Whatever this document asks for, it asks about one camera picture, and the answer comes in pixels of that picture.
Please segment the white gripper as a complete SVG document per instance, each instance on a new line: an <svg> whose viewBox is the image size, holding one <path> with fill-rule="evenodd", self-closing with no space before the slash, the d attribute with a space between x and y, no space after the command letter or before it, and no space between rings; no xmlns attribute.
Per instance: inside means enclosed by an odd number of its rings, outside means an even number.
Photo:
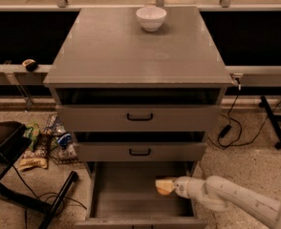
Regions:
<svg viewBox="0 0 281 229"><path fill-rule="evenodd" d="M194 177L164 177L157 179L155 185L171 193L175 190L182 198L201 198L205 194L205 181Z"/></svg>

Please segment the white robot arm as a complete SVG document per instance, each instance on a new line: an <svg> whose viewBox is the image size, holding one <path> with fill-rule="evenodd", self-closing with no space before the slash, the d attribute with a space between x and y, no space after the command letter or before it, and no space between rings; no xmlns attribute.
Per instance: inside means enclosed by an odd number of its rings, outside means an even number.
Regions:
<svg viewBox="0 0 281 229"><path fill-rule="evenodd" d="M281 201L268 198L223 177L163 177L155 181L164 196L175 192L181 198L195 199L206 209L225 212L232 203L269 227L281 229Z"/></svg>

